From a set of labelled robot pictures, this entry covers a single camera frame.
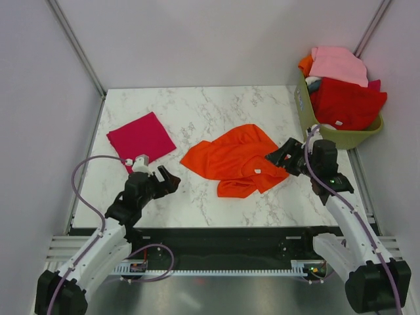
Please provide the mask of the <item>orange t shirt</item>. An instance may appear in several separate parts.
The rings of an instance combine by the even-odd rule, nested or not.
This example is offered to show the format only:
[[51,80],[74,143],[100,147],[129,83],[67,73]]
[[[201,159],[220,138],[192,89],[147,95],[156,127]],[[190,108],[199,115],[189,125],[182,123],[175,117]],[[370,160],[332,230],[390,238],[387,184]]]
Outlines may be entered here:
[[180,163],[195,174],[217,180],[220,198],[246,198],[264,193],[284,181],[289,174],[266,159],[278,149],[255,124],[235,127],[219,138],[191,147]]

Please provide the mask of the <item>magenta t shirt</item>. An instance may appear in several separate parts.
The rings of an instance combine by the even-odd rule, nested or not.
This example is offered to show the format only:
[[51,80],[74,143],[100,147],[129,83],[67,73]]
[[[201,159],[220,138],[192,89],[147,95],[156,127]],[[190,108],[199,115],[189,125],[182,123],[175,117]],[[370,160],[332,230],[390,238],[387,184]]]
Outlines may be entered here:
[[107,135],[113,149],[121,159],[135,160],[147,155],[154,162],[177,147],[155,113],[150,112]]

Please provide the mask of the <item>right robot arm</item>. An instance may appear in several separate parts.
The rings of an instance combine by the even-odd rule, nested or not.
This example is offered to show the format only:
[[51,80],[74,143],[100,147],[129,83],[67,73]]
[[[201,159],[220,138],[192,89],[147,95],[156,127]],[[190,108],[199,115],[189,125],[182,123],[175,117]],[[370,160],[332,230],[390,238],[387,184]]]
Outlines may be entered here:
[[354,189],[338,171],[334,142],[318,139],[301,143],[294,138],[266,159],[294,176],[310,178],[313,192],[333,215],[345,244],[332,233],[304,238],[300,243],[305,257],[321,256],[345,284],[347,300],[358,314],[394,309],[406,304],[411,269],[396,260],[354,206]]

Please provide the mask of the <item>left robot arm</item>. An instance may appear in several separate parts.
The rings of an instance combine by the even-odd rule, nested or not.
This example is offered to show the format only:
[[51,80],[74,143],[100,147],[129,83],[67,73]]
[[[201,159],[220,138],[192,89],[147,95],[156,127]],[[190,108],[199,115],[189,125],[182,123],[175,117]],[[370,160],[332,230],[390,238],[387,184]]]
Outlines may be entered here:
[[101,218],[100,227],[58,270],[44,271],[38,281],[36,314],[85,314],[89,301],[111,271],[123,260],[144,251],[135,224],[152,201],[177,191],[180,179],[164,166],[159,180],[146,166],[131,173],[124,189]]

